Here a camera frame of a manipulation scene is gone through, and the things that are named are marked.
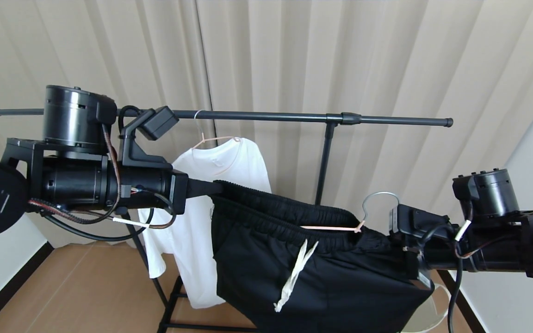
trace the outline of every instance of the white drawstring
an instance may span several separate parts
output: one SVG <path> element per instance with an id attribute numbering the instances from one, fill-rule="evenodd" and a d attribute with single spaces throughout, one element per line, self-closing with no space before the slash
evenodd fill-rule
<path id="1" fill-rule="evenodd" d="M 283 308 L 283 305 L 285 305 L 285 303 L 289 301 L 289 297 L 291 296 L 293 287 L 296 285 L 297 277 L 303 270 L 305 263 L 307 263 L 308 259 L 310 259 L 311 255 L 314 253 L 314 250 L 316 250 L 316 246 L 318 246 L 318 242 L 316 242 L 314 246 L 311 247 L 308 253 L 305 253 L 305 251 L 307 250 L 307 240 L 304 241 L 302 248 L 300 248 L 300 253 L 297 255 L 296 265 L 291 271 L 291 276 L 289 276 L 287 282 L 285 282 L 285 286 L 283 286 L 283 290 L 281 291 L 281 299 L 279 299 L 279 302 L 273 303 L 273 305 L 275 306 L 275 312 L 281 312 L 281 308 Z"/>

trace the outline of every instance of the pink hanger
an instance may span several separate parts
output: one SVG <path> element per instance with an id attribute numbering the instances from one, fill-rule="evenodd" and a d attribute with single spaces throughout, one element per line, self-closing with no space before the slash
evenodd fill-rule
<path id="1" fill-rule="evenodd" d="M 201 111 L 204 111 L 204 110 L 199 110 L 197 111 L 195 114 L 194 114 L 194 117 L 193 119 L 196 121 L 197 120 L 197 114 Z M 237 136 L 220 136 L 220 137 L 213 137 L 211 139 L 205 139 L 205 133 L 203 132 L 203 129 L 201 128 L 201 126 L 197 123 L 197 127 L 198 127 L 198 130 L 201 131 L 201 142 L 197 143 L 192 149 L 197 149 L 200 145 L 202 145 L 203 143 L 207 142 L 207 141 L 214 141 L 214 140 L 221 140 L 221 139 L 234 139 L 234 141 L 236 142 L 239 142 L 240 141 L 240 138 L 237 137 Z"/>
<path id="2" fill-rule="evenodd" d="M 377 196 L 378 194 L 389 194 L 393 197 L 396 198 L 396 200 L 398 201 L 398 204 L 400 204 L 400 198 L 398 198 L 398 196 L 392 192 L 375 192 L 375 193 L 372 193 L 368 196 L 366 196 L 366 198 L 363 200 L 363 203 L 361 204 L 361 207 L 363 208 L 363 212 L 364 212 L 364 216 L 363 216 L 363 219 L 361 220 L 361 222 L 359 222 L 359 224 L 354 227 L 354 228 L 347 228 L 347 227 L 342 227 L 342 226 L 302 226 L 302 228 L 304 229 L 312 229 L 312 230 L 336 230 L 336 231 L 353 231 L 355 233 L 357 232 L 361 232 L 361 228 L 363 227 L 363 225 L 366 223 L 366 218 L 367 218 L 367 210 L 366 210 L 366 202 L 369 198 L 373 197 L 373 196 Z"/>

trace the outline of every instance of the tile floor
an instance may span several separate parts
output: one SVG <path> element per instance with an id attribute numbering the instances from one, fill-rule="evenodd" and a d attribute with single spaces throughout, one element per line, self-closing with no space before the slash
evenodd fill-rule
<path id="1" fill-rule="evenodd" d="M 161 286 L 170 292 L 177 276 L 174 258 L 165 255 Z M 434 280 L 440 282 L 435 274 Z M 447 297 L 438 296 L 438 308 Z M 126 243 L 68 245 L 42 263 L 0 312 L 0 333 L 155 333 L 163 306 L 137 251 Z M 456 333 L 471 333 L 455 312 Z M 194 310 L 180 299 L 173 320 L 191 324 L 252 327 L 228 304 Z M 208 333 L 169 329 L 167 333 Z M 446 333 L 446 321 L 433 333 Z"/>

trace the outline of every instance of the shirt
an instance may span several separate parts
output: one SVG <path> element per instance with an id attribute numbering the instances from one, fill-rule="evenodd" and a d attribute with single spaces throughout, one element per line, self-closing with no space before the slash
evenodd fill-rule
<path id="1" fill-rule="evenodd" d="M 224 180 L 264 192 L 271 192 L 267 167 L 256 143 L 245 138 L 230 139 L 211 149 L 189 149 L 172 164 L 191 179 Z M 166 270 L 162 253 L 173 253 L 188 299 L 193 308 L 209 308 L 224 300 L 217 295 L 217 268 L 211 246 L 211 210 L 208 196 L 189 198 L 183 215 L 166 229 L 143 232 L 149 264 L 149 277 Z M 146 221 L 149 209 L 139 210 Z M 152 225 L 170 221 L 171 215 L 155 209 Z"/>

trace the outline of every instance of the white bucket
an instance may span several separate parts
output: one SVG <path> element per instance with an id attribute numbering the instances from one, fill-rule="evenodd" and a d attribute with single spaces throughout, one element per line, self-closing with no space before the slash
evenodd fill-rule
<path id="1" fill-rule="evenodd" d="M 445 286 L 441 284 L 436 284 L 435 286 L 443 289 L 448 295 L 448 299 L 451 297 L 450 292 Z M 406 323 L 402 333 L 427 333 L 441 324 L 448 314 L 448 309 L 446 308 L 445 311 L 439 313 L 435 306 L 433 295 L 417 308 L 412 317 L 410 317 L 409 322 Z"/>

